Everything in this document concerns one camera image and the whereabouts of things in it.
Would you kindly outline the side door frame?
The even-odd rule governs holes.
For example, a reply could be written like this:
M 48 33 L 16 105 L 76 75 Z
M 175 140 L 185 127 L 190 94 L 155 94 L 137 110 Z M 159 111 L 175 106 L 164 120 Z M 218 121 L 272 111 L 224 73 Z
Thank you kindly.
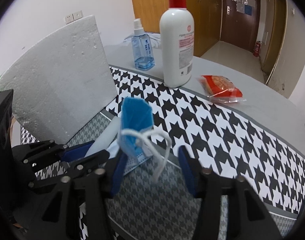
M 287 25 L 287 0 L 265 0 L 265 28 L 260 53 L 261 70 L 267 85 L 276 67 Z

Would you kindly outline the houndstooth tablecloth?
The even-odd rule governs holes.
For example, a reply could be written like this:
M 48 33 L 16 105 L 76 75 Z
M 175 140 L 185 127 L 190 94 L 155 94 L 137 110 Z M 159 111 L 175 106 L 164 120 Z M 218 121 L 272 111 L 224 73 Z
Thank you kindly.
M 305 199 L 305 156 L 246 115 L 215 105 L 183 88 L 169 89 L 151 76 L 111 67 L 117 97 L 69 141 L 96 139 L 128 96 L 151 107 L 154 127 L 167 132 L 172 154 L 157 184 L 156 166 L 144 159 L 127 170 L 120 192 L 107 202 L 115 239 L 191 239 L 200 201 L 187 191 L 178 148 L 218 175 L 244 176 L 268 208 L 282 236 L 294 226 Z

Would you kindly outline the white foam tube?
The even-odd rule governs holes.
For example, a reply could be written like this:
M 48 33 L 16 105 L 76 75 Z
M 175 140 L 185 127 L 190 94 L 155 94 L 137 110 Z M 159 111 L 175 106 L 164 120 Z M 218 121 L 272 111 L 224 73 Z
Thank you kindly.
M 97 152 L 106 150 L 114 141 L 120 128 L 120 118 L 115 116 L 108 124 L 107 128 L 100 134 L 91 147 L 86 152 L 85 157 L 89 157 Z

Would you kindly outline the wooden wardrobe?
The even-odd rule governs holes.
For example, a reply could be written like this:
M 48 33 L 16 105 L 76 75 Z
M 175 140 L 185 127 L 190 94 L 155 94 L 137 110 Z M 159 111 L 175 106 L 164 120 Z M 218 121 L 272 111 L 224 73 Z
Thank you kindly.
M 163 56 L 202 56 L 220 39 L 221 0 L 132 0 L 148 32 L 160 33 Z

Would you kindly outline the red fire extinguisher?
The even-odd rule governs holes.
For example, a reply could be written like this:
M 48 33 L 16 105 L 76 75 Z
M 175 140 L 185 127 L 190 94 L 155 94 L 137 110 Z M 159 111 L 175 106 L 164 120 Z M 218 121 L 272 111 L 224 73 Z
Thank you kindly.
M 262 45 L 261 41 L 256 42 L 255 48 L 254 48 L 254 51 L 253 51 L 253 56 L 259 57 L 259 54 L 260 54 L 260 51 L 261 51 L 261 45 Z

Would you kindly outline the dark brown entrance door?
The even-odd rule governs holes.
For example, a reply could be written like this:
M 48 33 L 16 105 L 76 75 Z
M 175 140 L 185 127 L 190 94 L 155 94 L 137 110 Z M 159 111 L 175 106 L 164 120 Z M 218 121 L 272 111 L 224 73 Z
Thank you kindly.
M 261 0 L 223 0 L 221 40 L 252 52 L 260 14 Z

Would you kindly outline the white styrofoam box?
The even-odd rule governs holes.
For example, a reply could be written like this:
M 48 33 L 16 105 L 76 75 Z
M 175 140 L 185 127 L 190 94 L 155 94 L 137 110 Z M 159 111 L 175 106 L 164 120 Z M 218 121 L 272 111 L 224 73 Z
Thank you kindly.
M 116 96 L 94 16 L 49 34 L 0 78 L 15 119 L 37 140 L 69 142 Z

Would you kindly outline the white lotion pump bottle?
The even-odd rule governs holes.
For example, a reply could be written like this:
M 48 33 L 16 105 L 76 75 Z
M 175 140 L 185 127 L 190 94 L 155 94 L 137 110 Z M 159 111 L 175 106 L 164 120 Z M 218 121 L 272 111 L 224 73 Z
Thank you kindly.
M 186 0 L 169 0 L 160 18 L 160 35 L 164 83 L 180 87 L 191 78 L 194 56 L 194 19 Z

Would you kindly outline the red snack packet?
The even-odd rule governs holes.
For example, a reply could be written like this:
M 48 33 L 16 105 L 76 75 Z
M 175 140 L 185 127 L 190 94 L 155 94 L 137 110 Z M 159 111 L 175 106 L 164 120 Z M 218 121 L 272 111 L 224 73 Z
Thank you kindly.
M 198 78 L 206 98 L 213 103 L 245 102 L 242 92 L 227 77 L 218 75 L 202 75 Z

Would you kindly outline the blue spray bottle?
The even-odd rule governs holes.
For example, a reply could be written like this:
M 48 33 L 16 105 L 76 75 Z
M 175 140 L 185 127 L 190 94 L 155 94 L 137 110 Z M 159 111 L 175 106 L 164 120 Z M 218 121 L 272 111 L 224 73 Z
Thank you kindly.
M 134 35 L 131 38 L 135 68 L 150 70 L 155 65 L 149 35 L 144 31 L 140 18 L 134 20 Z

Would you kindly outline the blue face mask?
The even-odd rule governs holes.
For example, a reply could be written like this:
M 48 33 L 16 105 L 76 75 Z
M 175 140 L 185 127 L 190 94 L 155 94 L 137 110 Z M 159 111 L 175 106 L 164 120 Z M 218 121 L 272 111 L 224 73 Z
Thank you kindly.
M 152 107 L 141 98 L 127 97 L 121 106 L 120 126 L 117 139 L 108 146 L 108 152 L 113 155 L 122 150 L 135 162 L 139 162 L 139 155 L 154 157 L 157 161 L 152 181 L 157 182 L 165 169 L 170 155 L 172 139 L 165 131 L 153 128 Z M 152 137 L 159 136 L 166 141 L 166 150 L 161 154 L 153 145 Z

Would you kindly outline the wall socket and switch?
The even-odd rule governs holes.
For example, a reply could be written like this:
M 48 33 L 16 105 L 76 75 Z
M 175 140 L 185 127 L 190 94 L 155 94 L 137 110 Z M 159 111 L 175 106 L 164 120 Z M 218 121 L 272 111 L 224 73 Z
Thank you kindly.
M 77 12 L 74 12 L 72 14 L 69 14 L 69 15 L 65 16 L 64 21 L 65 21 L 65 24 L 70 24 L 70 23 L 72 23 L 76 20 L 79 20 L 81 18 L 83 18 L 83 13 L 80 10 L 80 11 L 77 11 Z

